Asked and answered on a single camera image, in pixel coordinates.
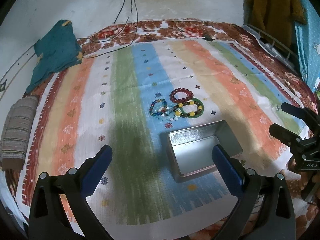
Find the electrical cable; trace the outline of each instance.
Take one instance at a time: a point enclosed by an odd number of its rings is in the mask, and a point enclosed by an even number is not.
[[[110,52],[114,52],[114,51],[118,51],[118,50],[121,50],[121,49],[124,49],[124,48],[127,48],[129,47],[133,42],[134,42],[134,39],[136,38],[137,36],[137,32],[138,32],[138,21],[139,21],[139,17],[138,17],[138,9],[137,9],[137,5],[136,5],[136,0],[134,0],[134,6],[136,8],[136,12],[137,12],[137,26],[136,26],[136,32],[134,34],[134,38],[132,39],[132,41],[130,42],[130,44],[128,44],[127,46],[124,46],[124,47],[121,47],[119,49],[114,49],[114,50],[111,50],[111,51],[108,51],[108,52],[105,52],[105,53],[102,53],[102,54],[99,54],[99,55],[96,55],[96,56],[92,56],[92,57],[83,57],[83,58],[95,58],[95,57],[99,57],[99,56],[102,56],[102,55],[105,55],[107,53],[110,53]]]
[[[122,28],[121,31],[119,31],[119,32],[118,32],[115,36],[113,36],[111,39],[103,40],[103,41],[94,41],[94,40],[92,40],[91,38],[77,38],[77,40],[80,40],[80,39],[89,39],[89,40],[92,41],[93,43],[102,43],[102,42],[112,41],[113,39],[115,39],[116,37],[118,37],[118,36],[124,31],[124,29],[126,28],[126,26],[127,26],[127,24],[128,24],[128,21],[129,21],[129,18],[130,18],[130,16],[131,16],[131,14],[132,14],[132,0],[131,0],[131,10],[130,10],[130,14],[129,14],[129,16],[127,17],[127,20],[126,20],[126,22],[125,22],[125,24],[124,24],[124,27]]]
[[[115,23],[116,23],[116,21],[117,21],[117,19],[118,19],[119,15],[120,15],[120,13],[121,13],[121,11],[122,11],[122,9],[123,9],[124,3],[125,3],[125,0],[123,0],[123,4],[122,4],[122,6],[121,6],[121,9],[120,9],[120,11],[119,11],[119,13],[118,13],[118,15],[117,15],[117,17],[116,17],[116,19],[115,19],[115,22],[114,22],[113,24],[115,24]]]

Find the red beaded bracelet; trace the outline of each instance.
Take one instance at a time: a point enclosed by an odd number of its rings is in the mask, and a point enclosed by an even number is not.
[[[183,92],[183,93],[186,93],[187,94],[187,97],[186,98],[182,98],[182,99],[176,99],[174,96],[176,93],[178,92]],[[178,89],[175,89],[171,92],[170,94],[170,100],[173,102],[173,103],[184,103],[184,102],[187,102],[189,100],[191,100],[193,98],[193,93],[189,90],[189,89],[185,89],[185,88],[178,88]]]

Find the bed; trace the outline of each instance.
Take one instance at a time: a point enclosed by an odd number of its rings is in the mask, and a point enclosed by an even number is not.
[[[123,28],[111,25],[80,39],[82,63],[55,73],[32,92],[40,101],[16,189],[22,213],[28,217],[41,172],[64,174],[108,144],[114,153],[112,163],[86,200],[114,239],[211,239],[236,198],[218,172],[176,183],[165,136],[226,120],[243,148],[236,158],[245,168],[265,176],[285,175],[299,237],[318,208],[301,199],[300,175],[287,168],[291,154],[268,129],[278,123],[302,138],[308,136],[305,124],[280,108],[287,102],[317,112],[308,86],[237,25],[150,20],[128,24],[118,34]],[[178,120],[151,116],[150,104],[160,98],[169,102],[177,88],[191,90],[203,103],[203,114]],[[79,231],[66,199],[62,201]],[[247,231],[261,202],[262,196]]]

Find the black cable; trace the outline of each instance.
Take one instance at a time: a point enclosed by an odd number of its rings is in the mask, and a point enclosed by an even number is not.
[[[114,52],[114,51],[118,51],[118,50],[127,48],[127,47],[129,47],[129,46],[133,43],[134,39],[135,39],[136,36],[137,36],[137,32],[138,32],[138,20],[139,20],[139,18],[138,18],[138,9],[137,9],[137,5],[136,5],[136,0],[134,0],[134,6],[135,6],[136,12],[137,12],[137,26],[136,26],[136,33],[134,34],[134,38],[133,38],[133,40],[131,41],[131,43],[130,43],[129,45],[124,46],[124,47],[119,48],[119,49],[114,49],[114,50],[111,50],[111,51],[108,51],[108,52],[105,52],[105,53],[102,53],[102,54],[99,54],[99,55],[96,55],[96,56],[93,56],[93,57],[83,57],[83,58],[95,58],[95,57],[99,57],[99,56],[105,55],[105,54],[110,53],[110,52]]]
[[[115,20],[115,22],[114,22],[113,24],[115,24],[115,23],[116,23],[116,21],[117,21],[117,19],[118,19],[119,15],[120,15],[120,13],[121,13],[121,11],[122,11],[122,9],[123,9],[124,2],[125,2],[125,0],[123,0],[123,4],[122,4],[122,6],[121,6],[121,9],[120,9],[120,11],[119,11],[119,13],[118,13],[118,15],[117,15],[117,18],[116,18],[116,20]]]
[[[90,40],[91,42],[93,42],[93,43],[102,43],[102,42],[112,41],[112,40],[113,40],[115,37],[117,37],[117,36],[124,30],[124,28],[127,26],[127,23],[128,23],[128,20],[129,20],[129,17],[130,17],[130,15],[131,15],[131,13],[132,13],[132,0],[131,0],[131,10],[130,10],[130,14],[129,14],[128,18],[127,18],[127,21],[125,22],[124,27],[122,28],[121,31],[119,31],[117,34],[115,34],[111,39],[109,39],[109,40],[103,40],[103,41],[94,41],[94,40],[92,40],[90,37],[88,37],[88,38],[77,38],[77,40],[81,40],[81,39],[86,39],[86,40],[87,40],[87,39],[89,39],[89,40]]]

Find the multicolored beaded bracelet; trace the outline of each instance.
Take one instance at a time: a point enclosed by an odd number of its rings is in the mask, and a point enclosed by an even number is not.
[[[176,99],[174,96],[176,93],[178,92],[183,92],[183,93],[186,93],[187,94],[187,97],[186,98],[182,98],[182,99]],[[173,103],[184,103],[184,102],[187,102],[189,100],[191,100],[193,98],[193,93],[189,90],[189,89],[185,89],[185,88],[178,88],[178,89],[175,89],[171,92],[170,94],[170,100],[173,102]]]
[[[160,112],[160,115],[156,115],[155,117],[159,119],[160,121],[177,121],[179,119],[179,116],[176,116],[173,107],[175,106],[174,103],[168,103],[168,107],[166,112],[164,113],[162,110],[164,109],[164,104],[156,104],[153,108],[153,112],[157,113]]]
[[[153,112],[153,107],[155,106],[156,103],[163,103],[164,107],[160,112],[154,113]],[[157,116],[157,115],[164,114],[167,111],[167,107],[168,107],[168,104],[167,104],[167,101],[165,99],[155,100],[155,101],[152,102],[152,104],[150,106],[149,114],[152,115],[152,116]]]
[[[183,110],[183,106],[189,106],[189,105],[197,105],[197,110],[196,111],[192,111],[190,113],[186,113]],[[181,117],[188,117],[188,118],[197,118],[199,116],[201,116],[201,114],[204,111],[204,105],[202,104],[202,102],[197,99],[197,98],[193,98],[192,100],[188,101],[188,102],[183,102],[183,103],[179,103],[177,105],[175,105],[173,107],[173,111],[175,112],[175,114],[177,116],[181,116]]]

